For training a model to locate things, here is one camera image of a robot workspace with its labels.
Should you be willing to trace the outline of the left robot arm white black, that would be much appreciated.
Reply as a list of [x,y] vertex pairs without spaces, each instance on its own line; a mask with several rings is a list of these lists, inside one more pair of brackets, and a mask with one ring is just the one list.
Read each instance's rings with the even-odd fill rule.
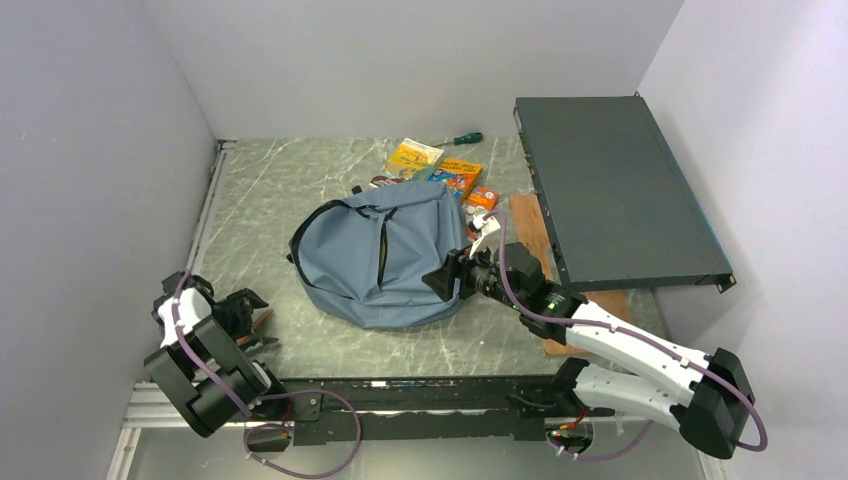
[[151,380],[188,426],[207,438],[236,417],[273,420],[291,411],[287,392],[247,349],[265,338],[254,313],[269,304],[249,288],[221,300],[212,284],[188,270],[162,281],[151,312],[161,342],[144,360]]

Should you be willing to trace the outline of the blue grey backpack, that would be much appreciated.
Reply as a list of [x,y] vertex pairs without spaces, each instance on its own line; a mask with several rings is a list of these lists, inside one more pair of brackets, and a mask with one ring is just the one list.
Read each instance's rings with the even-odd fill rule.
[[357,191],[315,209],[288,242],[288,260],[314,306],[363,329],[400,330],[454,315],[422,280],[469,244],[447,185],[402,182]]

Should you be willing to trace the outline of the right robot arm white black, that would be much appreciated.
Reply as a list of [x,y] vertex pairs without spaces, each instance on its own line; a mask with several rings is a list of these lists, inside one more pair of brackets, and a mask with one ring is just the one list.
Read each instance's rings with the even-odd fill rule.
[[585,296],[549,280],[520,243],[495,256],[452,250],[422,281],[442,300],[479,293],[519,312],[534,335],[612,361],[611,371],[584,359],[555,374],[551,401],[574,415],[585,409],[633,413],[676,430],[700,452],[727,460],[736,450],[761,451],[764,424],[739,357],[682,347],[610,314]]

